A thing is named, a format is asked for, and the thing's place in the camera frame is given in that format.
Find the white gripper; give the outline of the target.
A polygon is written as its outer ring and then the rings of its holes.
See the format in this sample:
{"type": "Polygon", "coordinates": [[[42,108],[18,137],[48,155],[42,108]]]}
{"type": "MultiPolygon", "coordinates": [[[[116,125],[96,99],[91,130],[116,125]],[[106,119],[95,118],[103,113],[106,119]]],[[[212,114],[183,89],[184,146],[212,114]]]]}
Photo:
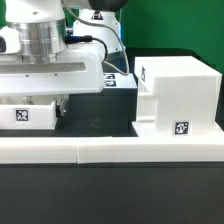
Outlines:
{"type": "Polygon", "coordinates": [[[19,55],[0,55],[0,96],[59,95],[56,114],[64,116],[68,95],[98,93],[104,87],[103,50],[73,44],[49,64],[26,64],[19,55]]]}

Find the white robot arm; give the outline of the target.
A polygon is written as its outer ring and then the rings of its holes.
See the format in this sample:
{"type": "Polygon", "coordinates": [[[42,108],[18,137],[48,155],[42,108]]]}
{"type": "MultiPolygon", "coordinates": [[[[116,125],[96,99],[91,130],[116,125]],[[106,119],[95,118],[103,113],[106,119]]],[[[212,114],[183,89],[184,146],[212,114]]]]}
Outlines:
{"type": "Polygon", "coordinates": [[[99,93],[106,57],[89,36],[66,35],[65,11],[116,12],[128,0],[5,0],[0,98],[99,93]]]}

